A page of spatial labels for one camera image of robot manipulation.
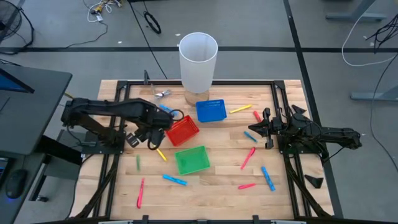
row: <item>computer mouse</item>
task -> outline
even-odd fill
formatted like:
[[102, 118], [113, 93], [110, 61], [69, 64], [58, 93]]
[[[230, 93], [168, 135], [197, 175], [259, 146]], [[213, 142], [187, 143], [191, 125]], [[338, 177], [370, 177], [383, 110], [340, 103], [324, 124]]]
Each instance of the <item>computer mouse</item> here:
[[25, 187], [27, 171], [25, 169], [15, 170], [10, 174], [6, 183], [6, 195], [15, 199], [22, 195]]

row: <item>white cable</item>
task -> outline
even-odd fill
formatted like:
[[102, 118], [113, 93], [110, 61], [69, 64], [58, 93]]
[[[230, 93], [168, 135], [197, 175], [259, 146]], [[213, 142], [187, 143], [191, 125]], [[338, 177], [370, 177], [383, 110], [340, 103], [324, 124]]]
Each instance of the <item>white cable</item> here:
[[356, 24], [359, 22], [359, 20], [361, 20], [361, 18], [363, 17], [363, 15], [364, 15], [365, 13], [366, 13], [366, 11], [365, 11], [364, 13], [362, 13], [362, 15], [361, 15], [361, 16], [358, 18], [358, 20], [354, 23], [353, 28], [351, 28], [350, 32], [348, 33], [347, 39], [344, 41], [343, 46], [341, 47], [341, 55], [343, 56], [343, 60], [347, 63], [347, 65], [350, 65], [350, 66], [352, 66], [352, 67], [362, 67], [362, 66], [367, 66], [367, 65], [376, 65], [376, 64], [379, 64], [379, 63], [388, 62], [388, 61], [390, 61], [390, 60], [392, 60], [392, 59], [394, 58], [394, 57], [391, 57], [391, 58], [389, 58], [389, 59], [385, 59], [385, 60], [380, 61], [380, 62], [371, 62], [371, 63], [362, 64], [362, 65], [354, 65], [354, 64], [352, 64], [352, 63], [347, 62], [346, 58], [344, 57], [344, 46], [346, 45], [346, 43], [347, 43], [347, 41], [348, 41], [348, 39], [349, 39], [351, 33], [353, 32], [353, 30], [354, 30]]
[[[87, 21], [88, 22], [98, 22], [98, 19], [96, 19], [96, 20], [94, 20], [94, 21], [91, 21], [90, 20], [90, 14], [91, 14], [91, 9], [92, 8], [94, 8], [95, 6], [97, 6], [97, 5], [99, 5], [99, 4], [102, 4], [103, 3], [103, 0], [101, 0], [99, 3], [97, 3], [97, 4], [94, 4], [94, 5], [92, 5], [89, 9], [88, 9], [88, 12], [87, 12]], [[112, 13], [112, 7], [110, 6], [110, 5], [115, 5], [116, 3], [114, 3], [114, 2], [107, 2], [105, 5], [104, 5], [104, 7], [105, 7], [105, 9], [106, 9], [106, 11], [108, 12], [108, 13]]]
[[99, 3], [92, 5], [92, 6], [88, 9], [88, 12], [87, 12], [87, 21], [88, 21], [88, 22], [98, 22], [98, 19], [96, 19], [96, 20], [94, 20], [94, 21], [91, 21], [91, 20], [90, 20], [90, 12], [91, 12], [91, 9], [94, 8], [94, 6], [97, 6], [97, 5], [101, 4], [101, 3], [102, 3], [102, 0], [101, 0]]

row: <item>white plastic container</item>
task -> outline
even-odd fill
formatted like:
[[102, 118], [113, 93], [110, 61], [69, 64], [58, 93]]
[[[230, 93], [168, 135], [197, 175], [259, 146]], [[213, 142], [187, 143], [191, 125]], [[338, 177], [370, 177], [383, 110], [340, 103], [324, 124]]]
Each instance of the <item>white plastic container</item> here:
[[209, 90], [218, 52], [216, 40], [201, 32], [191, 33], [180, 41], [179, 50], [184, 88], [192, 93]]

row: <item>red marker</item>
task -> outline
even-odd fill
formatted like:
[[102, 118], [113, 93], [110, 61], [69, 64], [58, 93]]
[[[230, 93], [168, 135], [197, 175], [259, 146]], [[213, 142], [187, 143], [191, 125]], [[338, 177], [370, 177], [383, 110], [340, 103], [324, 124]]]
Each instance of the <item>red marker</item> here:
[[250, 157], [253, 156], [255, 150], [256, 150], [256, 147], [251, 148], [251, 150], [250, 150], [250, 152], [249, 152], [247, 158], [244, 160], [244, 162], [243, 162], [243, 164], [242, 164], [242, 166], [241, 166], [241, 169], [243, 169], [244, 166], [246, 166], [246, 164], [248, 163]]
[[137, 199], [137, 208], [140, 209], [141, 208], [141, 203], [142, 203], [142, 194], [144, 193], [144, 178], [142, 178], [141, 180], [141, 188], [139, 189], [139, 195], [138, 195], [138, 199]]
[[242, 190], [242, 189], [245, 189], [245, 188], [248, 188], [248, 187], [253, 187], [253, 186], [256, 186], [256, 184], [240, 185], [240, 186], [238, 187], [238, 189], [239, 189], [239, 190]]
[[260, 123], [262, 121], [262, 119], [260, 118], [259, 113], [257, 113], [257, 111], [253, 111], [253, 114], [257, 118], [258, 122]]

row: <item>wooden table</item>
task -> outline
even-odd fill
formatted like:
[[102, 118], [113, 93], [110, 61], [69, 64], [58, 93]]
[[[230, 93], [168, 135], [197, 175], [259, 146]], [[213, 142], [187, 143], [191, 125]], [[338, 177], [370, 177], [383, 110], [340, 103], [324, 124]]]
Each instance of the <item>wooden table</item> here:
[[[117, 80], [103, 80], [98, 99], [113, 101], [116, 84]], [[285, 80], [285, 85], [289, 104], [307, 110], [300, 80]], [[277, 141], [274, 140], [273, 149], [265, 150], [266, 139], [248, 130], [248, 125], [256, 123], [253, 110], [261, 113], [265, 107], [269, 107], [271, 117], [274, 116], [271, 89], [264, 85], [213, 85], [210, 99], [224, 99], [227, 112], [243, 105], [253, 105], [248, 110], [228, 113], [224, 121], [214, 123], [200, 123], [197, 120], [196, 109], [185, 102], [182, 86], [157, 86], [157, 91], [165, 89], [170, 89], [173, 93], [155, 102], [150, 86], [133, 86], [130, 98], [139, 97], [181, 109], [193, 118], [200, 132], [179, 147], [174, 147], [165, 138], [160, 148], [167, 157], [167, 162], [163, 161], [155, 151], [147, 149], [146, 143], [140, 144], [135, 149], [125, 143], [124, 154], [119, 161], [111, 218], [140, 220], [143, 215], [149, 215], [151, 220], [250, 220], [252, 215], [259, 215], [260, 219], [292, 219], [285, 165]], [[108, 117], [97, 116], [96, 119], [104, 126], [109, 125]], [[127, 133], [136, 129], [134, 124], [127, 124]], [[259, 142], [256, 144], [248, 139], [243, 131], [249, 131]], [[178, 176], [174, 153], [199, 145], [206, 146], [211, 167], [201, 172]], [[257, 150], [247, 166], [241, 170], [240, 166], [253, 146], [256, 146]], [[137, 155], [141, 157], [141, 171], [136, 169]], [[81, 168], [72, 215], [83, 208], [96, 190], [102, 157], [93, 156]], [[317, 155], [303, 154], [300, 158], [304, 174], [325, 177]], [[267, 167], [276, 191], [271, 192], [261, 172], [261, 166]], [[186, 180], [188, 186], [164, 180], [163, 174]], [[145, 177], [144, 196], [142, 208], [138, 209], [136, 202], [143, 177]], [[239, 185], [250, 183], [257, 185], [238, 190]], [[315, 189], [307, 181], [306, 186], [323, 209], [333, 214], [326, 182], [321, 189]], [[300, 214], [304, 215], [302, 197], [297, 188], [296, 193]]]

